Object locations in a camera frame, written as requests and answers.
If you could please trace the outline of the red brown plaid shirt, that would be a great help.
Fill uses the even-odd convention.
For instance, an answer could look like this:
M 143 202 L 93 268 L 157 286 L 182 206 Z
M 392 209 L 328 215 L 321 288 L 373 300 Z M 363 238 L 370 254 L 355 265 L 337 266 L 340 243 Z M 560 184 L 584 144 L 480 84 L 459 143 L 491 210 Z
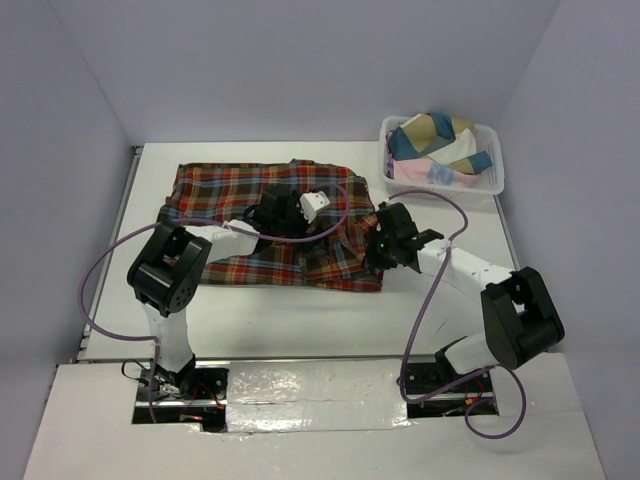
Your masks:
M 365 265 L 368 233 L 378 224 L 368 185 L 365 178 L 344 166 L 297 159 L 279 164 L 184 164 L 178 167 L 173 191 L 157 218 L 237 219 L 271 185 L 299 192 L 317 186 L 326 192 L 331 205 L 318 216 L 311 231 L 317 234 L 334 227 L 335 232 L 313 244 L 273 243 L 254 255 L 210 263 L 202 283 L 381 290 L 382 272 Z

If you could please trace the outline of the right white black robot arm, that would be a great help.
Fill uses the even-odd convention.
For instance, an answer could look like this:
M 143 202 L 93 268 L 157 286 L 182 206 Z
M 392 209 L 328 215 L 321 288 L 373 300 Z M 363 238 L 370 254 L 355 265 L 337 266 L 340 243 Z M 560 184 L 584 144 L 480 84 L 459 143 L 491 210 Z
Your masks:
M 409 379 L 409 356 L 419 326 L 441 283 L 477 301 L 481 309 L 477 332 L 434 354 L 434 381 L 444 390 L 456 391 L 471 373 L 498 365 L 516 370 L 564 339 L 564 325 L 537 270 L 510 270 L 454 246 L 435 230 L 420 231 L 401 203 L 383 202 L 375 216 L 378 226 L 369 234 L 366 265 L 374 270 L 407 267 L 433 277 L 403 354 L 401 386 Z

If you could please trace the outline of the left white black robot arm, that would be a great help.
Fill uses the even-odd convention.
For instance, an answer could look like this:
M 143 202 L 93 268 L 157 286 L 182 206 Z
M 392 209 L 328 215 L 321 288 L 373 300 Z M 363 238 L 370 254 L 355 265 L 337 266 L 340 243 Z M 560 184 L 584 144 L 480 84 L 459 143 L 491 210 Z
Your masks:
M 263 235 L 304 238 L 329 205 L 323 192 L 300 193 L 274 185 L 238 219 L 193 227 L 163 221 L 157 226 L 129 269 L 127 283 L 142 304 L 150 334 L 157 338 L 155 377 L 171 397 L 184 398 L 196 385 L 186 308 L 205 266 L 260 252 L 269 245 Z

